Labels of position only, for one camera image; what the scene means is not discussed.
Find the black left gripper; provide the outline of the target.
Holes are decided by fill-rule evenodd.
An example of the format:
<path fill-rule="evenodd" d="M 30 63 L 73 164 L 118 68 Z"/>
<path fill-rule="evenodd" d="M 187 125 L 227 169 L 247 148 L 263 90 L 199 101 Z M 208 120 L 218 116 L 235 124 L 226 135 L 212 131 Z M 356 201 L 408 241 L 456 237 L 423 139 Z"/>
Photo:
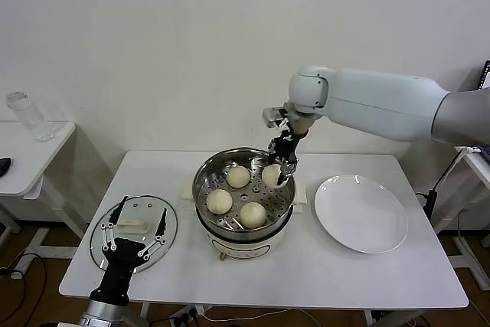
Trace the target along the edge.
<path fill-rule="evenodd" d="M 146 263 L 143 257 L 150 257 L 165 244 L 163 236 L 166 231 L 167 208 L 164 208 L 153 240 L 148 246 L 121 237 L 115 239 L 114 229 L 127 200 L 128 197 L 125 196 L 114 207 L 109 220 L 100 225 L 103 241 L 102 251 L 108 264 L 100 285 L 90 294 L 91 301 L 111 305 L 128 305 L 127 292 L 134 269 Z"/>

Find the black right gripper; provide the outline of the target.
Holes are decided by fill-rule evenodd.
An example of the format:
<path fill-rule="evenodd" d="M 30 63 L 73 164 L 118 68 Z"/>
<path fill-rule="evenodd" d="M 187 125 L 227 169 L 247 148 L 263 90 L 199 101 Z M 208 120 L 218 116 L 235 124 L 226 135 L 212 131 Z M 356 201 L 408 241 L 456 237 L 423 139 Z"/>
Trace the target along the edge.
<path fill-rule="evenodd" d="M 279 137 L 271 140 L 268 149 L 267 165 L 280 161 L 277 185 L 286 183 L 296 172 L 296 148 L 299 142 L 307 136 L 307 132 L 296 135 L 292 132 L 282 132 Z"/>

